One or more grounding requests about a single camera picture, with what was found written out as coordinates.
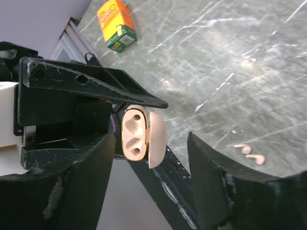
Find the beige earbud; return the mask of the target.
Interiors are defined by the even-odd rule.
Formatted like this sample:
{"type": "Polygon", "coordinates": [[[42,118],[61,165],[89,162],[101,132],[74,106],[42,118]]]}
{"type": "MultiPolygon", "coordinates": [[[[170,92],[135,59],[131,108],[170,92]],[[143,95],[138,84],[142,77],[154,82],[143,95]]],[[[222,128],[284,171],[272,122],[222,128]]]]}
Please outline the beige earbud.
{"type": "Polygon", "coordinates": [[[254,159],[255,163],[258,165],[263,165],[265,163],[265,156],[261,154],[248,154],[246,158],[254,159]]]}
{"type": "Polygon", "coordinates": [[[241,149],[242,153],[248,155],[252,152],[250,145],[248,144],[236,144],[233,146],[234,148],[241,149]]]}

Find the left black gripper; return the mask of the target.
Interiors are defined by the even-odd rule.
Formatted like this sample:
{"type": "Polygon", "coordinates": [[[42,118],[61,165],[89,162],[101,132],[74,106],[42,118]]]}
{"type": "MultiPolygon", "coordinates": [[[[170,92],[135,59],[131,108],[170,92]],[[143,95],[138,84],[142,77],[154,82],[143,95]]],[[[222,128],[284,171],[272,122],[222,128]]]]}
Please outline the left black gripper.
{"type": "Polygon", "coordinates": [[[113,133],[101,134],[109,128],[110,101],[168,107],[120,69],[23,57],[19,70],[14,134],[25,170],[110,170],[113,133]]]}

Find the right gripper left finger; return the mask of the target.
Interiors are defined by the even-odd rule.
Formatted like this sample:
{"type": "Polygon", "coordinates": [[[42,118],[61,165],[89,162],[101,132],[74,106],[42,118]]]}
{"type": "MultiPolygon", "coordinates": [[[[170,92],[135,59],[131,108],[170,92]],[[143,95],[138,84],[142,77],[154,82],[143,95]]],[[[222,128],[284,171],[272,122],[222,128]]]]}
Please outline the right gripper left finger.
{"type": "Polygon", "coordinates": [[[96,229],[115,146],[111,132],[56,163],[2,176],[1,229],[96,229]]]}

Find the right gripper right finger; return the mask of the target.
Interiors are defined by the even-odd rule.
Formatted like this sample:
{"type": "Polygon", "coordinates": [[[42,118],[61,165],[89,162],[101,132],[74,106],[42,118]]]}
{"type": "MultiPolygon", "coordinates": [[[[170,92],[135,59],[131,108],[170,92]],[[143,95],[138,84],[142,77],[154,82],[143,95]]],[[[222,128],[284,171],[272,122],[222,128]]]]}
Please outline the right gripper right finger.
{"type": "Polygon", "coordinates": [[[276,177],[249,168],[198,136],[187,140],[198,225],[216,230],[304,230],[307,174],[276,177]]]}

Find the beige earbud charging case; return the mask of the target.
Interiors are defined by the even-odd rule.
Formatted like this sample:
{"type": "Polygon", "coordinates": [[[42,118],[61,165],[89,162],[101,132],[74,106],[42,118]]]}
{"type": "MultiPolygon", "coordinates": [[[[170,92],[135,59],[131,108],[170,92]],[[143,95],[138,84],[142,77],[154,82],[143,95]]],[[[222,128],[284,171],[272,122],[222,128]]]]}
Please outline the beige earbud charging case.
{"type": "Polygon", "coordinates": [[[150,169],[160,165],[166,151],[166,125],[159,114],[130,105],[121,121],[121,146],[130,161],[147,160],[150,169]]]}

